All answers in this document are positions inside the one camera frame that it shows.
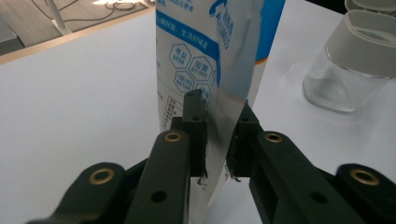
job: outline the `hexagon icon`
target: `hexagon icon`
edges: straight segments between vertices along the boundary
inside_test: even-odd
[[[198,83],[196,89],[202,91],[202,96],[206,99],[206,105],[209,104],[210,100],[210,88],[208,84],[205,83]]]
[[[189,71],[197,81],[208,81],[212,75],[212,65],[206,57],[195,57],[189,67]]]
[[[195,86],[194,79],[185,71],[176,72],[174,82],[180,92],[192,91]]]
[[[172,46],[169,60],[175,68],[187,68],[191,54],[184,44],[176,44]]]

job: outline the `clear glass jar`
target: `clear glass jar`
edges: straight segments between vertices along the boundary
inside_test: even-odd
[[[314,105],[353,112],[391,80],[342,67],[332,61],[327,45],[304,79],[304,95]]]

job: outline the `white table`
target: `white table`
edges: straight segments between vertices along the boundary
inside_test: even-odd
[[[316,166],[371,166],[396,181],[392,80],[358,113],[309,104],[302,81],[341,15],[289,0],[253,110]],[[129,168],[159,133],[152,12],[0,66],[0,223],[49,216],[79,173]],[[207,223],[261,223],[248,181],[229,182]]]

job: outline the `cable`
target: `cable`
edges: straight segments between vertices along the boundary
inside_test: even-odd
[[[46,16],[46,17],[47,17],[48,19],[50,19],[50,20],[53,20],[52,17],[50,17],[49,15],[47,15],[47,14],[40,8],[40,6],[35,2],[35,0],[31,0],[31,1],[33,2],[33,4],[35,4],[35,7],[37,7],[38,10],[40,10],[41,13],[42,13],[44,16]],[[79,0],[74,0],[74,1],[72,1],[71,3],[67,4],[66,6],[61,7],[61,8],[58,9],[58,10],[61,11],[61,10],[65,9],[65,8],[67,8],[67,7],[70,7],[70,6],[72,6],[73,4],[75,4],[77,1],[79,1]],[[130,4],[131,6],[130,6],[130,7],[120,7],[121,5],[126,5],[126,4]],[[137,4],[137,3],[122,2],[121,0],[120,0],[120,1],[113,2],[113,3],[107,2],[107,3],[105,3],[105,8],[111,10],[111,12],[108,13],[107,15],[105,15],[104,17],[96,18],[96,19],[70,19],[70,20],[65,20],[64,22],[68,22],[68,21],[101,21],[101,20],[104,20],[104,19],[110,17],[111,15],[113,15],[113,13],[114,13],[116,10],[117,10],[117,11],[129,11],[129,10],[132,10],[132,9],[136,6],[136,4]]]

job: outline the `blue logo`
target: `blue logo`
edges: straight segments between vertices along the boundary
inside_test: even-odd
[[[223,4],[224,6],[227,6],[227,0],[218,0],[218,1],[216,1],[216,2],[212,5],[212,7],[209,9],[209,15],[210,15],[211,17],[214,17],[216,14],[218,14],[218,13],[216,13],[216,9],[217,9],[221,4]]]

